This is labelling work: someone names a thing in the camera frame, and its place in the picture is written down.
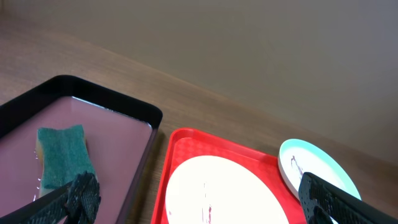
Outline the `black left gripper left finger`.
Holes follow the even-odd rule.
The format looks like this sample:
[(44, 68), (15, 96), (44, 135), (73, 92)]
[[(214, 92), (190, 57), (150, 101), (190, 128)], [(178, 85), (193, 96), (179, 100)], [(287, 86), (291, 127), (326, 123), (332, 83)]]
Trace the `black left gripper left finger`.
[(1, 223), (94, 223), (100, 203), (99, 182), (93, 173), (84, 172), (64, 186), (1, 217)]

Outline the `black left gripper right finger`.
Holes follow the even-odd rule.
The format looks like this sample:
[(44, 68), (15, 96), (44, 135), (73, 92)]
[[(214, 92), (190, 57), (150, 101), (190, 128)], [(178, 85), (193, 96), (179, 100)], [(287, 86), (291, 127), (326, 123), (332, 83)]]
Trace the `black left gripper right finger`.
[(310, 172), (303, 174), (298, 196), (308, 224), (397, 224), (396, 218)]

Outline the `green yellow sponge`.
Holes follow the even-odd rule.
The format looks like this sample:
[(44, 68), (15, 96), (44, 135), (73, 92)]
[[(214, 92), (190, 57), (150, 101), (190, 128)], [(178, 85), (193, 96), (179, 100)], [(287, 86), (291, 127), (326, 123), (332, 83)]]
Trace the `green yellow sponge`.
[(78, 174), (96, 173), (80, 124), (66, 129), (39, 128), (35, 151), (42, 166), (40, 197), (73, 181)]

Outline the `light blue plate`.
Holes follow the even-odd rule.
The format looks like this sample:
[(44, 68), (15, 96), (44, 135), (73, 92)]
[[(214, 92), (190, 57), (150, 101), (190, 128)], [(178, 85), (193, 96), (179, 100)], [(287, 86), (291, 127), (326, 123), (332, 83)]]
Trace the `light blue plate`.
[(361, 200), (359, 190), (347, 171), (324, 150), (310, 142), (301, 139), (284, 141), (279, 148), (277, 164), (282, 180), (296, 201), (300, 200), (299, 186), (306, 172)]

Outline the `white plate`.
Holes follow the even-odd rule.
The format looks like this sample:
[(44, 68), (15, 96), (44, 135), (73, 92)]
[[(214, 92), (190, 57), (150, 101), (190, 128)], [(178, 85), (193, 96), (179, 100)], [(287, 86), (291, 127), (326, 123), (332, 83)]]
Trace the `white plate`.
[(181, 163), (165, 193), (167, 221), (176, 224), (280, 224), (287, 216), (267, 185), (242, 165), (217, 156)]

